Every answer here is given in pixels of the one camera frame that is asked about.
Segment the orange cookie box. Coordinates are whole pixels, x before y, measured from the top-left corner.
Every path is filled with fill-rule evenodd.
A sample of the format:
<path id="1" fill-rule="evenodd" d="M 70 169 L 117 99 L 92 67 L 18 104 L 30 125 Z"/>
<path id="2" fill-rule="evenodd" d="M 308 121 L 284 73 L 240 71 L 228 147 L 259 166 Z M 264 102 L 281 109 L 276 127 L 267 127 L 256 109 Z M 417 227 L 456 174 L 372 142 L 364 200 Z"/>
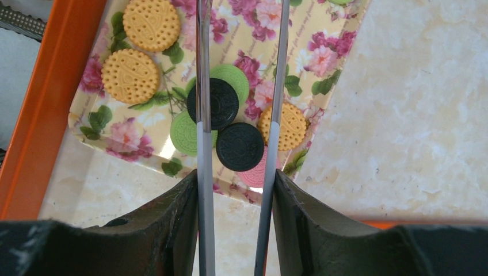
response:
<path id="1" fill-rule="evenodd" d="M 1 168 L 1 219 L 35 220 L 105 1 L 55 1 Z"/>

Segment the floral tray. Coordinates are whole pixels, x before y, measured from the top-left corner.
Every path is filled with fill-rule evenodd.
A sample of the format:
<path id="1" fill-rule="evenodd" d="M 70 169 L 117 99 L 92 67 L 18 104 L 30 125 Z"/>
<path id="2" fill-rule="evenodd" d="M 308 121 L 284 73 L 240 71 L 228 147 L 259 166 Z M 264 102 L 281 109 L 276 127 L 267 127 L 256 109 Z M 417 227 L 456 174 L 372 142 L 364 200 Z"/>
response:
<path id="1" fill-rule="evenodd" d="M 277 166 L 291 178 L 300 171 L 356 39 L 368 1 L 291 1 L 284 100 L 303 115 L 302 138 L 283 132 Z M 182 178 L 197 166 L 195 131 L 186 98 L 196 82 L 196 2 L 173 1 L 178 40 L 149 52 L 160 85 L 138 103 L 113 98 L 102 65 L 112 53 L 135 49 L 123 26 L 128 1 L 108 1 L 98 35 L 68 115 L 73 135 L 97 150 Z M 210 76 L 233 87 L 237 122 L 269 130 L 276 78 L 280 1 L 214 1 L 210 22 Z"/>

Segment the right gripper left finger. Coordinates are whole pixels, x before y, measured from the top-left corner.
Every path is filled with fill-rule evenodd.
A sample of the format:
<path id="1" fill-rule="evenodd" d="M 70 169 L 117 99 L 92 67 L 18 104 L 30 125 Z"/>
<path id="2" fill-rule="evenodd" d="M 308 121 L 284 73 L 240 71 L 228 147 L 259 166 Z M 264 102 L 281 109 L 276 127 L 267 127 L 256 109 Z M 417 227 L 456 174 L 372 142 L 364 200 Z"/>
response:
<path id="1" fill-rule="evenodd" d="M 2 275 L 191 275 L 197 173 L 104 226 L 1 222 Z"/>

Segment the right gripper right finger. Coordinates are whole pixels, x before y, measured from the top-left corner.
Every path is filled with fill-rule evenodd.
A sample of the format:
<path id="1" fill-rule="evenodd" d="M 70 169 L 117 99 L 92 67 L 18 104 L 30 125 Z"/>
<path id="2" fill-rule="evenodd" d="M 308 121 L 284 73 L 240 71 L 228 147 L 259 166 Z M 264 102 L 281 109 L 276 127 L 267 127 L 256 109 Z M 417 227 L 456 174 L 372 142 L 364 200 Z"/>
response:
<path id="1" fill-rule="evenodd" d="M 349 218 L 299 188 L 282 171 L 273 219 L 282 275 L 486 275 L 487 227 L 396 225 Z"/>

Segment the metal tongs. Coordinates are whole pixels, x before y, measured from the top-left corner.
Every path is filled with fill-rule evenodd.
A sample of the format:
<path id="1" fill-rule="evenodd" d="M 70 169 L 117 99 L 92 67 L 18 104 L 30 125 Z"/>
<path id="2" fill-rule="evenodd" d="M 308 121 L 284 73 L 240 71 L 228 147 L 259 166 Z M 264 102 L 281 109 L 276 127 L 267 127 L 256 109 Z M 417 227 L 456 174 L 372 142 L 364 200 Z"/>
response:
<path id="1" fill-rule="evenodd" d="M 212 190 L 212 135 L 209 81 L 209 24 L 212 1 L 197 1 L 196 10 L 196 126 L 197 187 L 199 207 L 199 269 L 201 275 L 215 275 L 214 196 Z M 272 118 L 265 166 L 264 190 L 258 226 L 254 275 L 264 275 L 267 264 L 273 187 L 279 144 L 281 109 L 289 38 L 289 1 L 282 1 L 277 51 Z"/>

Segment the orange box lid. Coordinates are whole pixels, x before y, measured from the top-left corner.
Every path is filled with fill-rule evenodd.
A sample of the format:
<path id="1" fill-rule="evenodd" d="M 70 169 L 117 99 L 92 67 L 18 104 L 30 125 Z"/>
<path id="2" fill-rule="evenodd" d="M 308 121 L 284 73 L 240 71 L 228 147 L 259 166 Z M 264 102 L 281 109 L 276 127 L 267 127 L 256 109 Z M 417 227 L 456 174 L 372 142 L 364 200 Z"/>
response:
<path id="1" fill-rule="evenodd" d="M 380 228 L 389 229 L 397 225 L 481 225 L 487 226 L 487 221 L 428 221 L 428 220 L 363 220 L 362 223 Z"/>

